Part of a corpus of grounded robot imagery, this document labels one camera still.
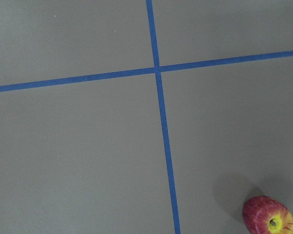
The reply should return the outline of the red yellow apple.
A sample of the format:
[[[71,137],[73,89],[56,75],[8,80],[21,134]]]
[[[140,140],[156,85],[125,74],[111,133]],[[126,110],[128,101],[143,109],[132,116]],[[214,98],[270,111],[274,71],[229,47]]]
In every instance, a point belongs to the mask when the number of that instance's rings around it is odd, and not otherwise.
[[[255,196],[246,201],[242,218],[251,234],[293,234],[292,213],[268,196]]]

